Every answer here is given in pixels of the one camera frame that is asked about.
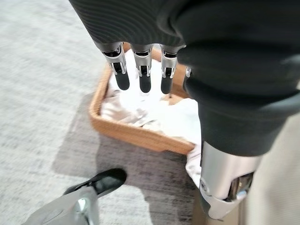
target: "wooden tray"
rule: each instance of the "wooden tray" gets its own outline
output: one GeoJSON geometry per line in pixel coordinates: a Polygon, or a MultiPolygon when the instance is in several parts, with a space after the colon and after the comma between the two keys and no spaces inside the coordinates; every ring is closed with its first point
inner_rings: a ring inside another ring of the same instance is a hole
{"type": "MultiPolygon", "coordinates": [[[[129,44],[124,43],[124,51],[130,49],[129,44]]],[[[152,58],[161,61],[161,52],[152,50],[152,58]]],[[[100,82],[93,100],[90,104],[90,121],[94,129],[98,132],[140,147],[154,151],[170,150],[180,154],[187,154],[194,149],[195,145],[180,138],[169,137],[164,134],[143,129],[142,127],[133,127],[129,124],[103,119],[100,115],[100,107],[105,99],[108,82],[112,71],[108,65],[105,66],[101,75],[100,82]]],[[[173,78],[172,93],[169,98],[171,105],[179,102],[183,98],[188,98],[187,93],[182,89],[182,82],[185,75],[185,67],[177,65],[173,78]]]]}

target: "screw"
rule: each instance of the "screw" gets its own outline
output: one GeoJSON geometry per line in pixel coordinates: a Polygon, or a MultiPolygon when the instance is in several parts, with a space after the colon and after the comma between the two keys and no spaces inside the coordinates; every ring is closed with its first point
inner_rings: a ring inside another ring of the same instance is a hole
{"type": "Polygon", "coordinates": [[[207,188],[202,180],[200,180],[200,186],[202,187],[203,191],[207,192],[207,188]]]}

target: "gray carpet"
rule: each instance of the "gray carpet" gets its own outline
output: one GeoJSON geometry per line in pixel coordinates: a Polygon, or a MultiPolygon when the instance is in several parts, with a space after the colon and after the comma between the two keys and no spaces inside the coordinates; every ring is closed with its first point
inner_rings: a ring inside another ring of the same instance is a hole
{"type": "Polygon", "coordinates": [[[65,188],[116,166],[128,180],[99,199],[101,224],[190,224],[184,156],[91,128],[105,60],[69,2],[2,0],[0,33],[0,224],[21,224],[65,188]]]}

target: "white cloth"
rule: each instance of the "white cloth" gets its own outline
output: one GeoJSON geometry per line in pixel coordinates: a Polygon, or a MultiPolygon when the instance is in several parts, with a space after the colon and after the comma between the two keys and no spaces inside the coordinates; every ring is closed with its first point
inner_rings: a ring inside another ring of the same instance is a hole
{"type": "Polygon", "coordinates": [[[198,104],[186,98],[169,105],[160,90],[161,63],[152,60],[151,90],[143,93],[139,86],[139,76],[135,67],[132,50],[125,53],[127,72],[130,81],[128,90],[121,90],[112,74],[106,98],[101,105],[101,116],[132,126],[143,127],[167,136],[181,137],[195,144],[187,155],[186,170],[199,188],[201,176],[201,128],[198,117],[198,104]]]}

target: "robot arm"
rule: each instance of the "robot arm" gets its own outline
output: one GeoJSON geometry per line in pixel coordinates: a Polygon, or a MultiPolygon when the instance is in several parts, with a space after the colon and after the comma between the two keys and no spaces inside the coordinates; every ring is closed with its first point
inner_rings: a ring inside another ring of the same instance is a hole
{"type": "Polygon", "coordinates": [[[177,60],[199,104],[204,140],[200,191],[214,219],[249,191],[262,155],[288,116],[300,111],[300,5],[293,1],[70,0],[119,87],[129,88],[122,42],[135,54],[140,87],[162,46],[163,93],[177,60]]]}

